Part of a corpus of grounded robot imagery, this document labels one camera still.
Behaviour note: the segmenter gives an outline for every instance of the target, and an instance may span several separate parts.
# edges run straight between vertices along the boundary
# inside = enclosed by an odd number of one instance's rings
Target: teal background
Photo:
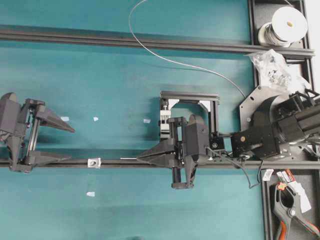
[[[135,3],[0,1],[0,24],[128,32]],[[150,0],[132,21],[142,34],[250,40],[246,0]],[[245,94],[253,89],[246,56],[156,52],[220,72]],[[0,41],[0,73],[1,95],[15,92],[20,103],[39,99],[69,117],[76,133],[42,127],[38,149],[74,158],[135,157],[157,144],[160,91],[219,94],[220,131],[239,130],[243,97],[232,85],[143,49]],[[201,114],[181,105],[172,114],[191,112]],[[249,173],[255,179],[256,172]],[[182,191],[170,188],[169,169],[38,168],[18,174],[2,168],[0,174],[6,240],[264,239],[261,189],[249,190],[239,170],[199,169],[195,188]]]

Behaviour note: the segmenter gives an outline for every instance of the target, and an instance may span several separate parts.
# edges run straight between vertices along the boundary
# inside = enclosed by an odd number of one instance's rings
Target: paper tag
[[[305,212],[309,211],[311,209],[311,204],[310,204],[310,201],[309,201],[308,196],[306,194],[306,191],[302,187],[301,183],[296,182],[296,181],[292,181],[292,182],[289,182],[288,184],[300,196],[301,212],[305,213]]]
[[[282,172],[278,171],[276,175],[278,176],[280,182],[284,182],[284,183],[286,182],[284,176],[282,175]]]
[[[95,193],[94,191],[88,191],[88,192],[86,193],[86,195],[87,195],[88,197],[94,198],[94,197],[96,196],[96,193]]]
[[[270,178],[271,178],[273,172],[274,172],[273,169],[267,169],[267,170],[265,170],[265,173],[264,173],[264,175],[263,175],[262,180],[265,181],[265,182],[266,182],[266,181],[270,181]]]
[[[285,182],[286,182],[286,183],[290,183],[291,180],[290,180],[287,172],[286,172],[286,171],[282,171],[281,173],[282,173],[283,178],[285,179]]]
[[[69,122],[70,119],[69,119],[68,116],[62,116],[61,120],[64,121],[64,122]]]

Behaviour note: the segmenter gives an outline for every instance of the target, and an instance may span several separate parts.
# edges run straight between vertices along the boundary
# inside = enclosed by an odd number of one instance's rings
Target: orange clamp handle
[[[286,240],[287,226],[283,221],[281,221],[280,224],[281,224],[281,234],[278,240]]]

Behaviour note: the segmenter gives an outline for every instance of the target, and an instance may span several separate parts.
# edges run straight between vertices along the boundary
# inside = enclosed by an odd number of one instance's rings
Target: wire spool
[[[292,43],[300,41],[307,31],[305,16],[293,7],[284,6],[274,13],[271,22],[260,28],[258,41],[262,46],[288,48]]]

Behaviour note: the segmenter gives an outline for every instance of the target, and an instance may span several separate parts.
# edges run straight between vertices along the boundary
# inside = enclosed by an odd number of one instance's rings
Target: plastic bag
[[[296,91],[305,93],[305,89],[311,88],[311,85],[302,76],[290,70],[285,58],[273,49],[251,53],[247,56],[260,74],[261,86],[285,93]]]

